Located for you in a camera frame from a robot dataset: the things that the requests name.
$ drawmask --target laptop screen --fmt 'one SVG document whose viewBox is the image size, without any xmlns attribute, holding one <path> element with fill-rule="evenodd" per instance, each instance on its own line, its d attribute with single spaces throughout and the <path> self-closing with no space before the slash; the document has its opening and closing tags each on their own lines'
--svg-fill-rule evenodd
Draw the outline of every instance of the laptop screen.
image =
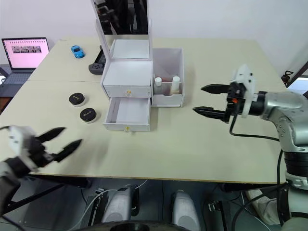
<svg viewBox="0 0 308 231">
<path fill-rule="evenodd" d="M 34 70 L 49 52 L 46 38 L 3 38 L 12 70 Z"/>
</svg>

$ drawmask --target round container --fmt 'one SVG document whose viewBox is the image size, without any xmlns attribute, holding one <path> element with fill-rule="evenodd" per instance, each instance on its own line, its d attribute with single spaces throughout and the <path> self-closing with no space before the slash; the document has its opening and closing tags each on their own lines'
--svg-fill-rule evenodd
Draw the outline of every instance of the round container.
<svg viewBox="0 0 308 231">
<path fill-rule="evenodd" d="M 93 123 L 97 117 L 96 111 L 93 108 L 86 108 L 80 112 L 80 119 L 87 124 Z"/>
<path fill-rule="evenodd" d="M 170 88 L 170 95 L 175 95 L 180 93 L 180 77 L 174 76 L 172 78 L 172 84 Z"/>
<path fill-rule="evenodd" d="M 162 85 L 162 78 L 161 77 L 155 78 L 155 85 L 158 86 L 158 87 Z"/>
<path fill-rule="evenodd" d="M 81 93 L 72 94 L 68 100 L 75 107 L 80 107 L 85 104 L 85 97 Z"/>
</svg>

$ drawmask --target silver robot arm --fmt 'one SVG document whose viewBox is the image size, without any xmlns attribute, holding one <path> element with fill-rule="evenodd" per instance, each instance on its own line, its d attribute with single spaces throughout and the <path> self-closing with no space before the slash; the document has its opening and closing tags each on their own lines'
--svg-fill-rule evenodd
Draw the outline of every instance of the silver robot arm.
<svg viewBox="0 0 308 231">
<path fill-rule="evenodd" d="M 253 74 L 246 65 L 241 66 L 229 85 L 211 84 L 201 90 L 212 94 L 227 94 L 226 111 L 211 107 L 193 110 L 205 117 L 228 123 L 230 116 L 241 114 L 260 116 L 276 126 L 284 152 L 289 183 L 289 217 L 308 221 L 308 99 L 293 92 L 255 92 Z"/>
</svg>

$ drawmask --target open drawer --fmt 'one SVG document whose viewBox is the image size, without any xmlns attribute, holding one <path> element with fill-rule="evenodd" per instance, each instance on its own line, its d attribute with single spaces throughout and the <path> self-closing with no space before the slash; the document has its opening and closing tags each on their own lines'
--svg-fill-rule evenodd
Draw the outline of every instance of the open drawer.
<svg viewBox="0 0 308 231">
<path fill-rule="evenodd" d="M 108 130 L 150 131 L 150 98 L 110 98 L 104 121 Z"/>
</svg>

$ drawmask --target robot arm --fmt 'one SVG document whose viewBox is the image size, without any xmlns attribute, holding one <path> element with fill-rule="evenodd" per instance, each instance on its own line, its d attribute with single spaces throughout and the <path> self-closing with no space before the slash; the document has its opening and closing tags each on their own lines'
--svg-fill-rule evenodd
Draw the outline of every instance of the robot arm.
<svg viewBox="0 0 308 231">
<path fill-rule="evenodd" d="M 308 100 L 303 95 L 287 91 L 254 94 L 255 81 L 246 65 L 239 68 L 230 85 L 211 84 L 201 90 L 227 94 L 225 111 L 211 107 L 193 108 L 203 116 L 228 123 L 232 115 L 240 114 L 243 118 L 257 115 L 274 123 L 284 151 L 285 175 L 290 186 L 289 215 L 308 218 Z"/>
<path fill-rule="evenodd" d="M 37 172 L 52 161 L 60 162 L 73 153 L 82 140 L 77 140 L 63 148 L 58 154 L 45 151 L 42 144 L 57 137 L 65 128 L 54 128 L 38 137 L 29 127 L 9 126 L 9 146 L 18 156 L 0 162 L 0 216 L 20 187 L 19 178 L 30 172 Z"/>
</svg>

